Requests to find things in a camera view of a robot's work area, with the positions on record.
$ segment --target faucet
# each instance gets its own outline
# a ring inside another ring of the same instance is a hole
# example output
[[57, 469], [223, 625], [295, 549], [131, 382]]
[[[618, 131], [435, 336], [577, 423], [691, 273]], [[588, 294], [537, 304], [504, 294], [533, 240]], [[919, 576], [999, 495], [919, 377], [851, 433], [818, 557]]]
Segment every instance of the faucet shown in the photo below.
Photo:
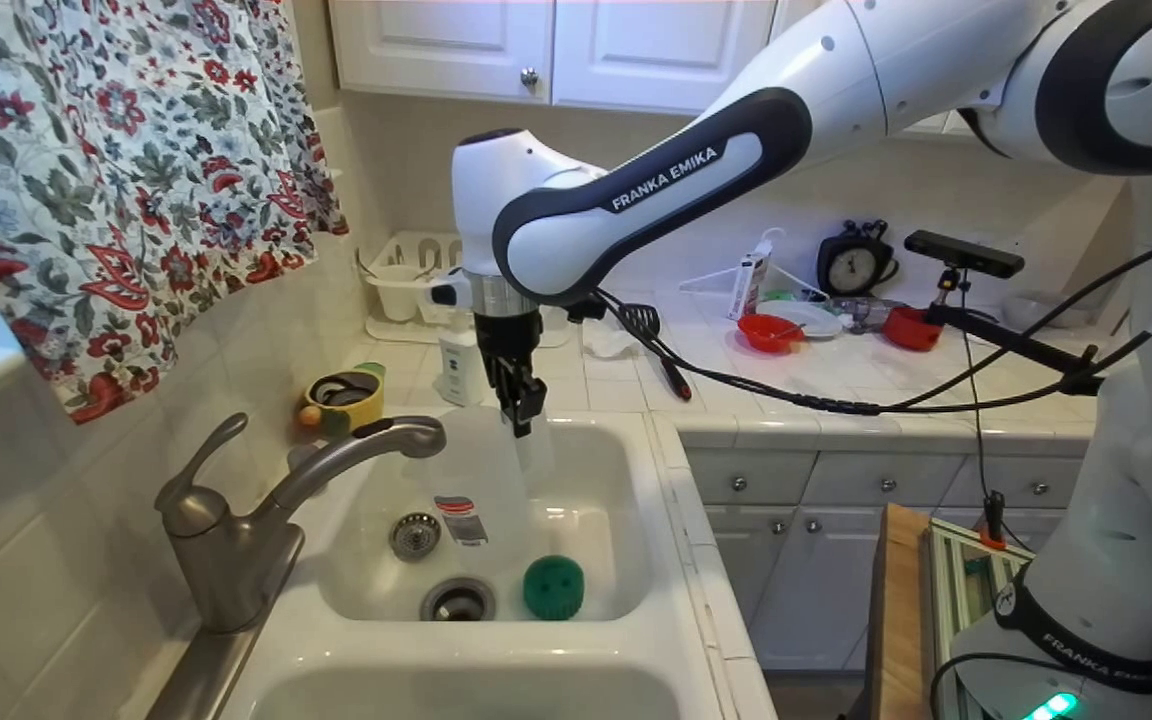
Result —
[[310, 495], [371, 458], [404, 453], [425, 459], [449, 443], [444, 423], [432, 415], [388, 415], [310, 453], [251, 517], [233, 517], [215, 488], [195, 483], [195, 473], [244, 430], [244, 411], [215, 423], [215, 433], [156, 495], [186, 586], [202, 609], [202, 625], [215, 633], [244, 633], [266, 622], [305, 544], [293, 517]]

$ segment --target white sink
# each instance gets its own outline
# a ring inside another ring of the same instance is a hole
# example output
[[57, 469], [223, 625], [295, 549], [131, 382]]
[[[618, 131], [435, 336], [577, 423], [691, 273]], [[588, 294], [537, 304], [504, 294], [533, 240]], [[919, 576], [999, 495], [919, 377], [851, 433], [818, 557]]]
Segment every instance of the white sink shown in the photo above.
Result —
[[269, 692], [256, 720], [677, 720], [671, 689], [606, 670], [325, 670]]
[[552, 463], [530, 479], [530, 532], [502, 549], [466, 549], [449, 532], [425, 559], [402, 559], [388, 532], [409, 511], [432, 511], [425, 463], [386, 458], [357, 479], [339, 527], [320, 557], [325, 602], [351, 622], [417, 622], [427, 593], [451, 576], [475, 576], [495, 593], [495, 622], [533, 622], [525, 573], [540, 557], [569, 557], [583, 573], [577, 622], [618, 622], [654, 588], [646, 505], [613, 430], [552, 430]]
[[[236, 680], [223, 716], [378, 720], [722, 720], [711, 639], [700, 633], [671, 479], [641, 415], [552, 419], [552, 478], [533, 478], [533, 539], [469, 563], [388, 554], [397, 517], [427, 509], [413, 459], [378, 459], [301, 509], [305, 554]], [[577, 622], [533, 622], [519, 567], [573, 557], [588, 593]], [[451, 573], [495, 586], [502, 622], [432, 625], [413, 602]]]

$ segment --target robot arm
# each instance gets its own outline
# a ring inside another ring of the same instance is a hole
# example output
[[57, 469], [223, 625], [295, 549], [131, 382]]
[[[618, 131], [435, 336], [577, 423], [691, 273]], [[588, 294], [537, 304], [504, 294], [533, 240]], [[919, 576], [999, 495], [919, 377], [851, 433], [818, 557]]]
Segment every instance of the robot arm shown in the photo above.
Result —
[[518, 438], [546, 408], [537, 304], [588, 295], [618, 262], [759, 190], [989, 96], [1060, 0], [829, 0], [777, 36], [690, 129], [600, 174], [533, 131], [451, 155], [482, 355]]
[[[466, 141], [451, 200], [469, 304], [518, 433], [546, 405], [537, 304], [579, 299], [655, 238], [945, 110], [1011, 162], [1152, 175], [1152, 0], [829, 0], [625, 170], [530, 131]], [[1139, 190], [1152, 227], [1152, 182]], [[1069, 522], [1015, 588], [1044, 622], [996, 609], [958, 647], [1044, 664], [958, 664], [979, 708], [1026, 716], [1044, 692], [1082, 689], [1088, 716], [1152, 716], [1152, 347], [1135, 382], [1109, 382]]]
[[507, 200], [494, 257], [525, 295], [577, 299], [630, 251], [764, 182], [989, 92], [1053, 18], [1053, 0], [833, 0], [777, 36], [665, 145], [583, 183], [540, 183]]

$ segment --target curtain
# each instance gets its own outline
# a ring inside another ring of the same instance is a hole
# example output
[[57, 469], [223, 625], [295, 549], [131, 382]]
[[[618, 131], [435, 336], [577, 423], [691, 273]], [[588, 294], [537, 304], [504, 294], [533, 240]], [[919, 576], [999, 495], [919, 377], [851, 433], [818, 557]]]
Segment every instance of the curtain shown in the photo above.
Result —
[[346, 232], [285, 0], [0, 0], [0, 313], [65, 411]]

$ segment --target tile backsplash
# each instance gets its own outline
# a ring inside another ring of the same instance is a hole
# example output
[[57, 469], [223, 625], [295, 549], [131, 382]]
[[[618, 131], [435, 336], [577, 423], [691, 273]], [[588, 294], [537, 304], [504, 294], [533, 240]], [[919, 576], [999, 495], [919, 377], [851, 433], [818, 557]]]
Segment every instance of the tile backsplash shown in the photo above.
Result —
[[[338, 110], [320, 131], [357, 238], [378, 232]], [[189, 633], [156, 488], [230, 411], [251, 423], [206, 479], [244, 511], [281, 478], [293, 398], [351, 362], [363, 330], [351, 257], [357, 240], [325, 240], [314, 270], [230, 295], [186, 336], [166, 388], [99, 423], [69, 423], [34, 374], [0, 393], [0, 716], [115, 716], [166, 639]]]

